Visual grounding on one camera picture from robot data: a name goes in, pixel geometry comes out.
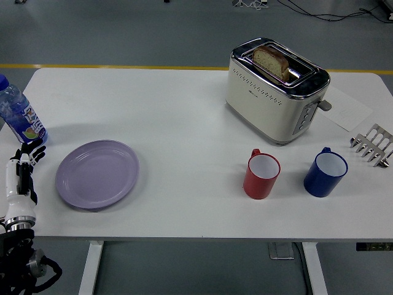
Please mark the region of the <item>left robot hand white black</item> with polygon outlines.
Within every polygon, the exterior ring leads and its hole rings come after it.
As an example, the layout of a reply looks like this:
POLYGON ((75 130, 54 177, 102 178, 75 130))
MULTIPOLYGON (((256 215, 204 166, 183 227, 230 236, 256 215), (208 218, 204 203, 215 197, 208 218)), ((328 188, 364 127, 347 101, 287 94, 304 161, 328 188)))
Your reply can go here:
POLYGON ((6 166, 6 200, 8 210, 6 220, 21 216, 35 218, 34 206, 37 195, 34 191, 34 166, 45 156, 42 139, 23 143, 6 166))

